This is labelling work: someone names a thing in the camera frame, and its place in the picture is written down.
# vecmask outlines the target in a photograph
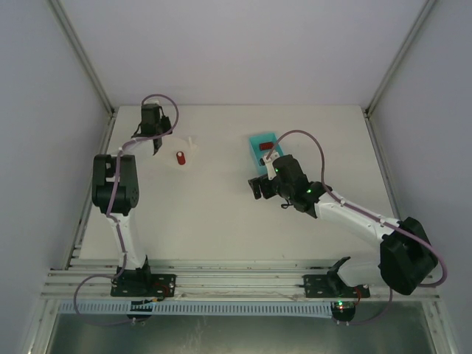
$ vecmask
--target blue container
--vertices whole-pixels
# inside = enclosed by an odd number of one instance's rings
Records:
[[[252,152],[252,158],[254,159],[254,163],[256,164],[257,172],[260,175],[265,175],[267,173],[266,167],[260,163],[261,158],[268,153],[268,150],[261,151],[259,148],[259,144],[262,144],[264,142],[275,142],[277,141],[277,137],[275,136],[275,133],[266,133],[266,134],[260,134],[256,136],[251,136],[249,138],[249,144],[251,144],[251,152]],[[279,155],[283,156],[282,149],[280,148],[280,145],[278,145],[275,148],[275,151],[279,153]]]

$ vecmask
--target floor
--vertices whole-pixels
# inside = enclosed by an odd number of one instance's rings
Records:
[[[359,307],[357,320],[384,304]],[[116,315],[94,315],[95,321]],[[375,324],[336,326],[329,319],[261,316],[160,316],[144,326],[104,328],[60,315],[49,354],[427,354],[435,353],[420,304],[394,303]]]

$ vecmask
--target metal beam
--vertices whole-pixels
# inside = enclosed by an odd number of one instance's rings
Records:
[[[47,2],[49,3],[52,13],[58,20],[60,27],[66,35],[67,41],[70,43],[72,49],[74,50],[74,53],[77,56],[77,59],[85,70],[88,78],[91,81],[91,84],[93,85],[96,93],[102,101],[105,110],[111,117],[113,115],[114,108],[111,105],[108,95],[106,94],[105,89],[103,88],[103,85],[100,82],[100,79],[98,78],[97,73],[95,72],[91,64],[89,57],[87,57],[86,51],[84,50],[82,44],[79,41],[77,33],[75,32],[74,27],[72,26],[71,21],[69,20],[69,17],[67,16],[66,11],[64,10],[63,5],[61,4],[60,0],[47,0]]]
[[[387,86],[389,85],[393,74],[397,71],[398,67],[400,66],[403,59],[405,58],[406,53],[412,47],[413,41],[417,37],[421,28],[423,27],[426,19],[431,14],[431,11],[433,10],[433,7],[436,3],[437,3],[437,0],[427,0],[425,4],[423,5],[423,7],[421,8],[421,11],[418,14],[418,17],[416,17],[416,19],[414,20],[412,28],[409,30],[408,34],[403,40],[401,47],[399,48],[397,54],[395,55],[395,58],[390,64],[389,69],[386,71],[385,75],[383,76],[381,84],[375,91],[374,97],[372,98],[369,106],[366,109],[367,119],[370,119],[370,117],[374,113],[374,110],[377,108],[377,104],[379,100],[382,98],[382,96],[384,95],[384,92]]]

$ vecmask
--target gray wall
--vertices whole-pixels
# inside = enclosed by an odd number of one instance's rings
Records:
[[[440,1],[373,122],[401,214],[421,220],[450,276],[441,293],[472,348],[472,1]]]
[[[85,197],[105,112],[45,0],[0,4],[0,343],[17,353]]]
[[[63,0],[112,103],[366,105],[425,0]]]

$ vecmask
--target purple cable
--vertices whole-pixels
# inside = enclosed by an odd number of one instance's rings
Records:
[[[121,274],[123,274],[123,272],[125,271],[125,267],[126,267],[125,241],[123,240],[123,235],[122,235],[121,229],[119,227],[118,219],[116,219],[113,215],[111,215],[111,210],[113,209],[113,204],[114,204],[115,198],[117,196],[117,189],[118,189],[118,182],[119,182],[119,168],[120,168],[120,165],[121,165],[121,163],[120,163],[121,162],[121,156],[124,153],[124,151],[126,151],[126,148],[128,148],[131,145],[136,144],[137,142],[145,142],[147,140],[159,139],[159,138],[162,138],[163,136],[166,136],[166,135],[170,134],[174,130],[174,128],[177,126],[177,123],[178,123],[178,116],[179,116],[178,107],[177,107],[177,104],[170,97],[168,97],[164,94],[150,94],[149,96],[147,96],[146,98],[143,99],[143,101],[141,102],[141,105],[144,105],[146,100],[151,98],[151,97],[162,97],[162,98],[165,98],[166,100],[169,100],[172,103],[172,105],[174,106],[174,109],[176,110],[176,120],[175,120],[173,126],[170,128],[170,130],[166,131],[165,133],[159,134],[159,135],[156,135],[156,136],[151,136],[151,137],[143,136],[141,138],[134,138],[133,140],[130,140],[129,142],[126,142],[125,144],[123,144],[123,146],[118,151],[117,165],[116,165],[116,170],[115,170],[115,180],[113,182],[113,189],[111,190],[110,201],[108,203],[108,208],[106,210],[105,216],[107,218],[113,220],[116,224],[117,234],[118,234],[118,239],[119,239],[119,245],[120,245],[121,251],[123,253],[123,265],[121,267],[121,270],[117,274],[115,274],[113,276],[107,275],[107,274],[94,274],[94,275],[91,275],[90,277],[87,277],[84,280],[82,280],[82,282],[80,282],[80,284],[75,289],[75,292],[74,292],[74,310],[75,310],[75,313],[78,316],[80,316],[81,319],[85,323],[87,323],[89,325],[100,326],[100,327],[112,327],[112,326],[117,326],[117,325],[125,325],[127,323],[132,323],[133,321],[140,322],[140,321],[145,321],[146,320],[146,319],[134,319],[134,320],[124,319],[122,321],[109,322],[109,323],[99,323],[99,322],[89,321],[89,320],[85,319],[84,315],[81,314],[80,311],[79,311],[79,307],[77,306],[77,295],[79,294],[80,288],[82,288],[82,286],[86,282],[88,282],[90,279],[100,277],[100,278],[107,278],[107,279],[113,280],[113,279],[116,279],[116,278],[120,277]]]
[[[292,131],[288,131],[286,133],[284,133],[282,136],[280,136],[280,138],[275,142],[274,146],[272,147],[272,149],[268,152],[268,155],[267,157],[270,157],[270,155],[274,152],[275,148],[279,145],[280,141],[285,138],[287,135],[290,135],[292,133],[300,133],[300,134],[304,134],[306,136],[308,136],[309,138],[311,138],[314,143],[316,144],[316,146],[318,147],[318,150],[319,150],[319,154],[321,155],[321,159],[322,159],[322,171],[321,171],[321,183],[322,183],[322,186],[324,188],[324,190],[326,190],[326,193],[328,195],[330,195],[331,198],[333,198],[335,201],[337,201],[338,203],[341,203],[341,199],[339,199],[333,192],[330,191],[330,189],[327,187],[326,183],[325,183],[325,153],[323,151],[323,148],[322,146],[319,144],[318,140],[313,136],[311,135],[310,133],[308,133],[307,131],[302,131],[300,129],[294,129]],[[352,204],[349,204],[349,203],[344,203],[344,206],[351,209],[351,210],[354,210],[355,212],[358,212],[364,216],[367,216],[368,218],[374,220],[376,223],[380,223],[381,222],[381,219],[375,215],[371,215],[370,213],[352,205]],[[395,230],[396,232],[399,232],[401,233],[402,235],[405,235],[409,238],[411,238],[412,240],[415,240],[416,242],[418,242],[421,246],[425,247],[426,249],[428,249],[432,254],[434,254],[434,256],[437,258],[437,260],[439,261],[440,265],[441,265],[441,268],[442,268],[442,276],[439,280],[437,280],[436,282],[433,282],[431,284],[419,284],[418,286],[420,286],[421,288],[435,288],[437,287],[438,285],[441,285],[445,282],[445,280],[447,279],[448,277],[448,269],[445,265],[445,261],[443,259],[443,257],[427,242],[425,242],[424,240],[421,240],[418,236],[416,235],[413,235],[411,232],[407,232],[405,230],[402,230],[400,229],[399,227],[395,226],[395,225],[392,225],[390,223],[383,223],[384,226],[390,228],[390,229],[393,229]],[[383,315],[385,315],[385,313],[388,311],[389,307],[390,307],[390,303],[392,302],[392,298],[393,298],[393,291],[392,289],[390,289],[390,298],[389,298],[389,302],[387,304],[387,306],[384,308],[384,310],[382,312],[380,312],[377,316],[371,318],[371,319],[368,319],[366,321],[361,321],[361,322],[355,322],[353,323],[353,325],[366,325],[374,320],[377,320],[379,318],[381,318]]]

